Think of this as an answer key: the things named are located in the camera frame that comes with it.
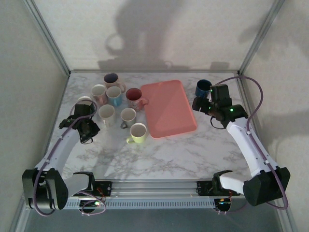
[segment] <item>light blue mug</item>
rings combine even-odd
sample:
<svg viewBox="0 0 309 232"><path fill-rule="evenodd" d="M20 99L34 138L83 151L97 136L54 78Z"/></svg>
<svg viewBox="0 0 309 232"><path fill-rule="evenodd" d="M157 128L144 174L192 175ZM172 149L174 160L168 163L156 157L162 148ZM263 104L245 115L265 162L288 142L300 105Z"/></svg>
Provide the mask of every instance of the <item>light blue mug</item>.
<svg viewBox="0 0 309 232"><path fill-rule="evenodd" d="M106 91L108 97L108 103L114 107L121 105L122 96L121 89L118 86L109 87Z"/></svg>

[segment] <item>maroon mug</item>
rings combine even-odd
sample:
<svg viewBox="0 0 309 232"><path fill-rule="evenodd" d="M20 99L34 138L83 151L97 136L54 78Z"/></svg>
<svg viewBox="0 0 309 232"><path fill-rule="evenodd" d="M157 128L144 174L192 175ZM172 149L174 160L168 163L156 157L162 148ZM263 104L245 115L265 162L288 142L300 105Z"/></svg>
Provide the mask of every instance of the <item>maroon mug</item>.
<svg viewBox="0 0 309 232"><path fill-rule="evenodd" d="M141 90L138 88L131 88L126 92L127 103L130 108L136 112L140 111L144 105L149 103L149 100L142 97Z"/></svg>

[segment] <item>pink mug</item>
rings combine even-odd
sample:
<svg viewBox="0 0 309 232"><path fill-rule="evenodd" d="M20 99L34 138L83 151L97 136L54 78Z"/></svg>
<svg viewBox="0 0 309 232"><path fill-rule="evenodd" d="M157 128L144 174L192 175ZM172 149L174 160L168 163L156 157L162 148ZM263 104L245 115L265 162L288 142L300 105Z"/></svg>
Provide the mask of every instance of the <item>pink mug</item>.
<svg viewBox="0 0 309 232"><path fill-rule="evenodd" d="M121 89L121 92L124 93L126 91L126 85L119 80L119 77L115 73L109 73L104 76L104 84L106 88L110 88L112 86L118 86Z"/></svg>
<svg viewBox="0 0 309 232"><path fill-rule="evenodd" d="M100 106L107 103L106 87L104 85L93 86L91 88L91 95Z"/></svg>
<svg viewBox="0 0 309 232"><path fill-rule="evenodd" d="M144 105L149 103L149 100L142 97L141 90L138 88L131 88L126 92L127 102L129 107L134 109L136 112L140 111Z"/></svg>

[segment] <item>mug rim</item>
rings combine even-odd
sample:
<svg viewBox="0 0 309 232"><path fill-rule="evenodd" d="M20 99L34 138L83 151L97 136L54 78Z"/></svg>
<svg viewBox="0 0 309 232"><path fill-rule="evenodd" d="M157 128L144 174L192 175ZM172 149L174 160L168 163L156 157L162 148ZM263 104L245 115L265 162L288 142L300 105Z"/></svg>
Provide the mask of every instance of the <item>mug rim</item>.
<svg viewBox="0 0 309 232"><path fill-rule="evenodd" d="M124 110L130 110L130 111L133 111L134 112L134 118L132 118L131 120L124 120L123 118L122 118L122 113L123 113L123 111ZM133 121L135 118L136 118L136 111L134 110L134 109L132 109L132 108L125 108L125 109L123 109L122 111L121 111L121 113L120 113L120 118L124 121L124 122L130 122L130 121Z"/></svg>
<svg viewBox="0 0 309 232"><path fill-rule="evenodd" d="M141 125L141 126L143 126L143 127L145 128L145 133L144 133L142 136L135 136L135 135L132 134L132 129L134 128L134 126L137 126L137 125ZM133 137L135 137L135 138L141 138L141 137L143 137L146 133L147 133L147 127L146 127L143 123L140 123L140 122L134 123L134 124L131 126L131 128L130 128L130 134L131 134L131 136L133 136Z"/></svg>
<svg viewBox="0 0 309 232"><path fill-rule="evenodd" d="M117 90L119 90L119 94L116 97L110 97L109 94L108 94L109 89L111 89L111 90L117 89ZM106 96L109 97L109 98L118 98L120 95L121 95L121 88L119 88L118 86L112 86L112 87L109 87L106 90Z"/></svg>
<svg viewBox="0 0 309 232"><path fill-rule="evenodd" d="M89 96L81 96L80 98L77 99L77 102L80 102L80 101L83 101L83 100L86 100L86 99L92 101L91 97L89 97ZM90 102L90 101L85 101L84 103L80 102L78 104L91 105L92 102Z"/></svg>
<svg viewBox="0 0 309 232"><path fill-rule="evenodd" d="M103 93L98 94L98 95L97 95L97 94L94 94L94 93L92 92L92 90L93 90L93 88L95 88L95 87L103 87L103 88L104 88ZM96 84L96 85L92 86L90 92L91 92L91 94L92 94L93 96L99 97L99 96L102 96L104 93L106 93L106 87L105 87L104 85L102 85L102 84Z"/></svg>
<svg viewBox="0 0 309 232"><path fill-rule="evenodd" d="M106 107L109 107L109 108L111 108L112 109L112 114L110 115L110 116L108 116L108 117L103 117L103 116L101 116L101 114L100 114L100 112L101 112L101 110L102 110L102 108L106 108ZM98 115L101 117L101 118L110 118L110 117L112 117L113 115L115 114L115 108L112 106L112 105L103 105L103 106L101 106L100 108L99 108L99 110L98 110Z"/></svg>
<svg viewBox="0 0 309 232"><path fill-rule="evenodd" d="M111 75L115 76L115 77L116 77L116 80L113 81L113 82L107 82L107 81L105 80L105 78L108 77L108 76L111 76ZM108 73L108 74L106 74L106 75L103 77L104 82L107 83L107 84L115 83L115 82L118 81L118 79L119 79L118 74L116 74L116 73L114 73L114 72Z"/></svg>
<svg viewBox="0 0 309 232"><path fill-rule="evenodd" d="M142 97L142 92L141 92L141 90L139 89L139 88L130 88L130 89L128 89L127 91L126 91L126 98L128 99L128 100L130 100L130 101L135 101L135 100L131 100L131 99L129 99L128 97L127 97L127 95L128 95L128 92L130 91L130 90L138 90L138 92L140 93L140 97L138 98L138 99L136 99L136 101L138 101L141 97Z"/></svg>
<svg viewBox="0 0 309 232"><path fill-rule="evenodd" d="M208 84L209 86L207 86L209 89L204 89L203 86L201 85L204 85L204 84ZM211 86L212 86L212 83L209 81L209 80L206 80L206 79L201 79L197 82L197 87L202 90L202 91L210 91L211 89Z"/></svg>

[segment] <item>white mug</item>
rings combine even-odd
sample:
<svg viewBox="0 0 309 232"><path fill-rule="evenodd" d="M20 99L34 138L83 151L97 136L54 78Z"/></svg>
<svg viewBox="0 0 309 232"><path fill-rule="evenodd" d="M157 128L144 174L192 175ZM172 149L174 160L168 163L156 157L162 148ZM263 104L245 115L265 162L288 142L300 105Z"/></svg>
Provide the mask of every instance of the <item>white mug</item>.
<svg viewBox="0 0 309 232"><path fill-rule="evenodd" d="M122 119L122 123L120 125L121 129L131 127L136 123L136 112L132 108L126 108L121 111L120 117Z"/></svg>
<svg viewBox="0 0 309 232"><path fill-rule="evenodd" d="M111 105L101 106L98 110L98 115L101 117L106 127L111 127L115 124L116 114L115 108Z"/></svg>
<svg viewBox="0 0 309 232"><path fill-rule="evenodd" d="M92 102L90 102L90 101L92 101L92 100L91 100L91 98L88 97L88 96L82 96L82 97L80 97L79 99L77 99L77 102L80 102L80 103L78 103L78 104L84 104L84 105L91 105Z"/></svg>

